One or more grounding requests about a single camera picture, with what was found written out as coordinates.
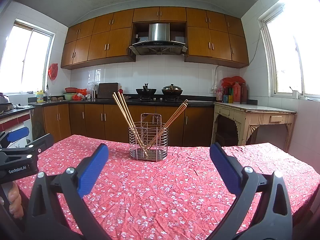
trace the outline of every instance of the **old wooden table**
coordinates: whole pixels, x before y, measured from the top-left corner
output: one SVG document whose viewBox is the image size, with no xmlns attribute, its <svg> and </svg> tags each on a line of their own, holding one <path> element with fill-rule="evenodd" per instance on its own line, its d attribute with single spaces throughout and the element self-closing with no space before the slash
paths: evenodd
<svg viewBox="0 0 320 240">
<path fill-rule="evenodd" d="M 285 124 L 288 135 L 284 144 L 284 151 L 288 151 L 293 130 L 295 111 L 267 106 L 245 104 L 214 103 L 214 119 L 211 143 L 215 142 L 218 116 L 223 115 L 236 123 L 238 145 L 245 145 L 250 135 L 260 125 Z"/>
</svg>

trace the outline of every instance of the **red bowl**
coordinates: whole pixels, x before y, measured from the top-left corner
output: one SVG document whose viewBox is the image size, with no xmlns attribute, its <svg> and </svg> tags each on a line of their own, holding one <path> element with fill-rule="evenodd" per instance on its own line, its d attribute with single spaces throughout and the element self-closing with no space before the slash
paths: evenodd
<svg viewBox="0 0 320 240">
<path fill-rule="evenodd" d="M 66 93 L 76 93 L 77 92 L 77 88 L 65 88 Z"/>
</svg>

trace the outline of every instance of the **window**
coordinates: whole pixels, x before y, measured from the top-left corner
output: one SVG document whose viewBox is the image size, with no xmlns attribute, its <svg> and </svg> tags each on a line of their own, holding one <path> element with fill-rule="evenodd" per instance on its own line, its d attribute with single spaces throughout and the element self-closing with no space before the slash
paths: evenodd
<svg viewBox="0 0 320 240">
<path fill-rule="evenodd" d="M 260 19 L 274 94 L 292 93 L 291 87 L 320 97 L 320 2 L 280 0 L 275 7 Z"/>
<path fill-rule="evenodd" d="M 0 66 L 0 91 L 25 93 L 44 89 L 52 35 L 15 22 Z"/>
</svg>

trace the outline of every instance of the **cutting board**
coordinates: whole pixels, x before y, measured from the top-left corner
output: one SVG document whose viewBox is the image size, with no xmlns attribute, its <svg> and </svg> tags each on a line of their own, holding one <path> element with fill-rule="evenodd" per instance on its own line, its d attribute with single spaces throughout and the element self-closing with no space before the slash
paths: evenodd
<svg viewBox="0 0 320 240">
<path fill-rule="evenodd" d="M 118 83 L 100 83 L 98 98 L 112 98 L 113 92 L 118 91 Z"/>
</svg>

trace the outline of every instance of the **red floral tablecloth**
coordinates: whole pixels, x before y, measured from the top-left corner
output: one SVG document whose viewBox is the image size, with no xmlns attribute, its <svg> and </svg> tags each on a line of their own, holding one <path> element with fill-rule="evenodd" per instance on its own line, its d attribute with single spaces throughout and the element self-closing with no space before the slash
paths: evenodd
<svg viewBox="0 0 320 240">
<path fill-rule="evenodd" d="M 210 160 L 208 147 L 168 147 L 168 157 L 155 163 L 130 158 L 126 143 L 73 135 L 39 155 L 39 170 L 51 175 L 76 167 L 100 143 L 108 146 L 109 160 L 84 201 L 112 239 L 205 239 L 235 199 Z M 270 143 L 224 150 L 256 172 L 280 170 L 295 216 L 310 205 L 320 183 L 311 166 Z M 27 196 L 34 179 L 18 181 Z M 59 198 L 71 228 L 79 231 L 63 195 Z M 240 231 L 248 227 L 259 198 L 257 193 Z"/>
</svg>

